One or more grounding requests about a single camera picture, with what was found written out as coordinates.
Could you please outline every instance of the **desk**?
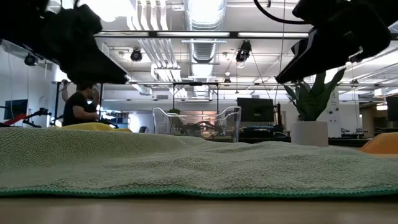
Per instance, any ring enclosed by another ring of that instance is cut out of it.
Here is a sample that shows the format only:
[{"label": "desk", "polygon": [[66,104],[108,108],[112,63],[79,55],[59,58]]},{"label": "desk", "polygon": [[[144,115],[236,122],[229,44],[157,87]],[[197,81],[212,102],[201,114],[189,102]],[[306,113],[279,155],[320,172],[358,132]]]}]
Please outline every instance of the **desk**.
[{"label": "desk", "polygon": [[[239,138],[239,142],[255,144],[264,141],[282,141],[290,142],[290,138]],[[369,140],[367,139],[329,139],[330,146],[343,146],[343,147],[362,147]]]},{"label": "desk", "polygon": [[372,201],[2,198],[0,223],[396,223],[398,203]]}]

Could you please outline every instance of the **yellow object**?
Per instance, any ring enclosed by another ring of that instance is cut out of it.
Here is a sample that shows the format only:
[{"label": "yellow object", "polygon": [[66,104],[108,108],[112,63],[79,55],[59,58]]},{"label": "yellow object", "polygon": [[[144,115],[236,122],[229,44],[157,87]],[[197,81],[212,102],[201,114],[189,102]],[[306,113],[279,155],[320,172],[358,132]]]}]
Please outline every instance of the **yellow object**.
[{"label": "yellow object", "polygon": [[127,129],[127,128],[114,129],[114,128],[111,128],[107,124],[101,124],[101,123],[74,124],[74,125],[62,127],[62,129],[87,130],[87,131],[121,131],[121,132],[128,132],[128,133],[132,132],[130,129]]},{"label": "yellow object", "polygon": [[369,154],[398,154],[398,133],[379,134],[360,150]]}]

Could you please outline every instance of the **computer monitor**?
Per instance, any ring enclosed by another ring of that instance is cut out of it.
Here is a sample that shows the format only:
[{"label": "computer monitor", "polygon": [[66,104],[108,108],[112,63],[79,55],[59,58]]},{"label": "computer monitor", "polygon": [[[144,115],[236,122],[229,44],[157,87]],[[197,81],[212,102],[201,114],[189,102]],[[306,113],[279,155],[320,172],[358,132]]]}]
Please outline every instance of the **computer monitor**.
[{"label": "computer monitor", "polygon": [[27,100],[7,100],[6,109],[4,110],[4,120],[12,119],[22,113],[26,114],[26,111]]},{"label": "computer monitor", "polygon": [[242,122],[274,122],[274,102],[269,99],[238,98]]},{"label": "computer monitor", "polygon": [[398,121],[398,97],[387,97],[387,116],[389,121]]}]

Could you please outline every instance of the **transparent container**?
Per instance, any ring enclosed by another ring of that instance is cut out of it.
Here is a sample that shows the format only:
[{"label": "transparent container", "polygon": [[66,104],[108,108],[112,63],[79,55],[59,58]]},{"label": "transparent container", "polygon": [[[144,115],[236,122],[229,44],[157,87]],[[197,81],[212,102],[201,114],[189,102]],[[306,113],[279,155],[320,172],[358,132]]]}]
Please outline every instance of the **transparent container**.
[{"label": "transparent container", "polygon": [[210,141],[238,142],[242,109],[227,107],[220,114],[179,115],[154,108],[156,134],[193,136]]}]

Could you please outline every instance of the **green towel edge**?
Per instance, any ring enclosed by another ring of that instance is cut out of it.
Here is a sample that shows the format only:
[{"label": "green towel edge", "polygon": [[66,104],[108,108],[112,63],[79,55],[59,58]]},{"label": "green towel edge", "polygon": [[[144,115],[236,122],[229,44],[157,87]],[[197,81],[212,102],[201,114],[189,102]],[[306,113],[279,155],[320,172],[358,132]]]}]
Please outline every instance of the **green towel edge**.
[{"label": "green towel edge", "polygon": [[133,197],[133,196],[160,196],[179,194],[204,198],[316,198],[316,197],[374,197],[384,195],[396,195],[398,189],[377,190],[197,190],[184,187],[160,187],[132,190],[65,190],[65,189],[18,189],[0,190],[0,197],[17,197],[30,195],[59,195],[74,197]]}]

